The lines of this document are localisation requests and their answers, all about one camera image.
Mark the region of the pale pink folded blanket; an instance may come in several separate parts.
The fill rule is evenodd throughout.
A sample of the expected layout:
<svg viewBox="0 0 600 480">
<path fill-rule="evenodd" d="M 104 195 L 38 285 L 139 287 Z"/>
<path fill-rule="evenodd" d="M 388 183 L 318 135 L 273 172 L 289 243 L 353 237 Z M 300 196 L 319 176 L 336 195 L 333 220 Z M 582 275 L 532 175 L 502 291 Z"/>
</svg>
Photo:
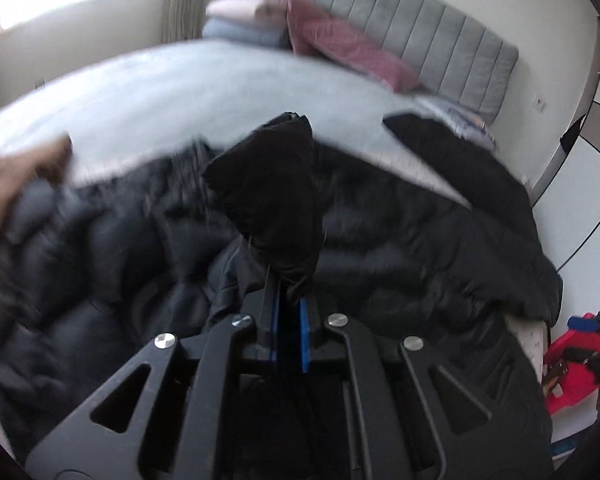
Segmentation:
<svg viewBox="0 0 600 480">
<path fill-rule="evenodd" d="M 237 23 L 283 26 L 287 8 L 276 0 L 212 0 L 206 6 L 206 15 Z"/>
</svg>

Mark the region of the white wall socket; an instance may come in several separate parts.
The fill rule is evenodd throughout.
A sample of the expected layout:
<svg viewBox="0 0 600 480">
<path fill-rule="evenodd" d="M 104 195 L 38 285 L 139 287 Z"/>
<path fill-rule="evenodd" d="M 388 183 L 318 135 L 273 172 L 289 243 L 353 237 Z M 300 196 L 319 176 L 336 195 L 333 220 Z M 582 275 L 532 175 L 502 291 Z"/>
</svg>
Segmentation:
<svg viewBox="0 0 600 480">
<path fill-rule="evenodd" d="M 539 98 L 538 96 L 536 96 L 532 102 L 532 108 L 534 110 L 537 110 L 539 113 L 542 113 L 543 110 L 545 110 L 546 107 L 546 103 L 543 99 Z"/>
</svg>

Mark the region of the beige window curtain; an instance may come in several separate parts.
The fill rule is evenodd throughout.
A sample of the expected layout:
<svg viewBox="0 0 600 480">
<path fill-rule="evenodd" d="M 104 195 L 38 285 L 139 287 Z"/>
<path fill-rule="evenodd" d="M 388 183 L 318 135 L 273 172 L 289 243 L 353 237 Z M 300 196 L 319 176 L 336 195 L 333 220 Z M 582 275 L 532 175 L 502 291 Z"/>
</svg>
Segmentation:
<svg viewBox="0 0 600 480">
<path fill-rule="evenodd" d="M 196 39 L 204 0 L 164 0 L 161 41 L 164 44 Z"/>
</svg>

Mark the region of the black quilted puffer jacket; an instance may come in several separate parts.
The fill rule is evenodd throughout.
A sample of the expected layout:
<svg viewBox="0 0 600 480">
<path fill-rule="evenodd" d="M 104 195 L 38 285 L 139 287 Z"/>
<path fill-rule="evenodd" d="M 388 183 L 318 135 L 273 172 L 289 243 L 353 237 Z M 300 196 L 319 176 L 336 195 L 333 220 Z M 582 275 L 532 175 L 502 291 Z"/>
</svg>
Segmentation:
<svg viewBox="0 0 600 480">
<path fill-rule="evenodd" d="M 28 184 L 0 238 L 0 422 L 18 460 L 152 338 L 210 330 L 268 272 L 382 338 L 424 336 L 550 442 L 504 321 L 553 324 L 562 299 L 527 190 L 440 122 L 384 124 L 457 200 L 315 140 L 294 113 L 225 151 L 196 141 L 80 188 Z"/>
</svg>

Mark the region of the brown folded garment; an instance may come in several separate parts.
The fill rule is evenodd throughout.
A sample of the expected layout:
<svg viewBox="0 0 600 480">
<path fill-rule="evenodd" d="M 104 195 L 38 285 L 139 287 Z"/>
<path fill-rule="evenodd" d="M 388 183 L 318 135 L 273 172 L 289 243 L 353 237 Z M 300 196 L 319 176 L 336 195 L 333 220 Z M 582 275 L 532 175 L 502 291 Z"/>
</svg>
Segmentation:
<svg viewBox="0 0 600 480">
<path fill-rule="evenodd" d="M 0 156 L 0 235 L 21 192 L 34 180 L 58 183 L 65 179 L 72 157 L 67 133 L 17 154 Z"/>
</svg>

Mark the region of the pink velvet pillow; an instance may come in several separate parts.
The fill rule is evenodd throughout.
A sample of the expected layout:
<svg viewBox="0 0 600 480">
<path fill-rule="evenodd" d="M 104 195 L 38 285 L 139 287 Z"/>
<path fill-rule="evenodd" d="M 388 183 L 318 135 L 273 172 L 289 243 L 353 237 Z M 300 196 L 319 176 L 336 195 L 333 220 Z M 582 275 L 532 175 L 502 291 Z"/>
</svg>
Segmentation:
<svg viewBox="0 0 600 480">
<path fill-rule="evenodd" d="M 394 93 L 419 86 L 418 78 L 395 54 L 381 49 L 342 18 L 311 0 L 275 0 L 286 8 L 288 37 L 296 55 L 321 55 L 373 78 Z"/>
</svg>

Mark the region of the light blue folded blanket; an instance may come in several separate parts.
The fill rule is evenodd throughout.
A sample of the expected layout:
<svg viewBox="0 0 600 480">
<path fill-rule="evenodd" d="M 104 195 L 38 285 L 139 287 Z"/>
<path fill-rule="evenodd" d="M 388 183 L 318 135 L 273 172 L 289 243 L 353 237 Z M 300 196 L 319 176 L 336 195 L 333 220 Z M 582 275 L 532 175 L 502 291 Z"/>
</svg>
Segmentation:
<svg viewBox="0 0 600 480">
<path fill-rule="evenodd" d="M 209 18 L 202 28 L 201 35 L 208 39 L 224 39 L 257 47 L 291 49 L 286 28 L 261 27 L 224 18 Z"/>
</svg>

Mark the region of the grey padded headboard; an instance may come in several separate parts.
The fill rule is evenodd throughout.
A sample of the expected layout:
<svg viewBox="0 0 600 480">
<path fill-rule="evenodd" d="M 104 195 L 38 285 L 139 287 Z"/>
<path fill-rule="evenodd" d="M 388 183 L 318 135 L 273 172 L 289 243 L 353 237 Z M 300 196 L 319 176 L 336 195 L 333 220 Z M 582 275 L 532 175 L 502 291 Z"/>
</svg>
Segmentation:
<svg viewBox="0 0 600 480">
<path fill-rule="evenodd" d="M 498 117 L 518 49 L 442 0 L 311 0 L 411 67 L 437 96 Z"/>
</svg>

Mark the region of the red plastic stool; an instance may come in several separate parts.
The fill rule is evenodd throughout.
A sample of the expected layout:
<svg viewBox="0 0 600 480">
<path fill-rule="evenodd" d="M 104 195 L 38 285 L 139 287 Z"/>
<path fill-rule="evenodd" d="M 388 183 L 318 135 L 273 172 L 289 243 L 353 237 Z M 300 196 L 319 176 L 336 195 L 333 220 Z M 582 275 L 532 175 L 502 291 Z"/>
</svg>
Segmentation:
<svg viewBox="0 0 600 480">
<path fill-rule="evenodd" d="M 543 356 L 542 380 L 545 405 L 554 415 L 572 408 L 597 390 L 588 359 L 600 353 L 596 315 L 585 313 L 568 320 L 568 330 L 558 337 Z"/>
</svg>

